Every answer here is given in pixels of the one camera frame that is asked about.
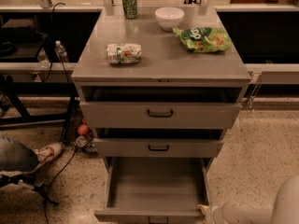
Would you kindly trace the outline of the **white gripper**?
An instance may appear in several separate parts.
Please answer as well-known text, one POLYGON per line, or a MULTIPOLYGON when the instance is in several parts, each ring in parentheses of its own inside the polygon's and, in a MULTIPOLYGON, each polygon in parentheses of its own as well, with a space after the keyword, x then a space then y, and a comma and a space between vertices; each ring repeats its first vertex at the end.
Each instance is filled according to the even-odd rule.
POLYGON ((198 204, 197 208, 206 214, 206 224, 225 224, 220 207, 208 207, 207 205, 198 204))

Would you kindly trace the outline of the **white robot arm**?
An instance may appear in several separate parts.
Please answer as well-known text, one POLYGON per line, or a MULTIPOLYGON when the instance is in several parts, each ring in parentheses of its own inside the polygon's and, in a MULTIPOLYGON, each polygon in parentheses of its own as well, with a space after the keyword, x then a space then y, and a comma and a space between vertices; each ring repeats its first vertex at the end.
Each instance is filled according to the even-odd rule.
POLYGON ((236 204, 197 209, 207 224, 299 224, 299 176, 287 179, 279 188, 271 209, 241 208, 236 204))

